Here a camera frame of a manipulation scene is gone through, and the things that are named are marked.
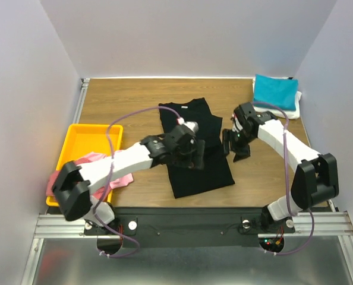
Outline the black t shirt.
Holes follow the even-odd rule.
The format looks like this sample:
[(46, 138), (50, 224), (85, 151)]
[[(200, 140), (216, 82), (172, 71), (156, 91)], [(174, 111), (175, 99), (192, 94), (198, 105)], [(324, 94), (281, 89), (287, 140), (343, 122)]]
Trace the black t shirt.
[(168, 166), (168, 176), (175, 198), (187, 197), (235, 184), (220, 140), (222, 118), (211, 113), (206, 99), (187, 103), (160, 103), (177, 111), (185, 121), (197, 122), (194, 144), (189, 145), (187, 162), (192, 168)]

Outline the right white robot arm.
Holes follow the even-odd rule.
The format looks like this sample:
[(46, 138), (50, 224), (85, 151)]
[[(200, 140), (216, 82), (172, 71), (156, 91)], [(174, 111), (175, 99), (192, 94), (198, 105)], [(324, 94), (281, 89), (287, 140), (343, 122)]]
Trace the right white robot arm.
[(232, 128), (222, 131), (225, 155), (233, 152), (235, 162), (249, 158), (250, 143), (259, 139), (284, 159), (286, 170), (294, 171), (293, 181), (285, 182), (286, 194), (262, 208), (263, 228), (338, 196), (338, 166), (332, 154), (310, 148), (272, 112), (258, 113), (251, 103), (236, 107), (231, 121)]

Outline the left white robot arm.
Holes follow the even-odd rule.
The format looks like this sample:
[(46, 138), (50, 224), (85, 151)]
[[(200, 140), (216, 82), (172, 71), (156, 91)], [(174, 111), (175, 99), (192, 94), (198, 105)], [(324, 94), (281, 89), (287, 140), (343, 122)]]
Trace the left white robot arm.
[(197, 131), (197, 122), (184, 122), (169, 133), (147, 136), (110, 157), (79, 165), (65, 163), (52, 192), (66, 221), (84, 219), (98, 226), (113, 221), (112, 207), (93, 194), (127, 174), (158, 165), (202, 169), (205, 142), (197, 139)]

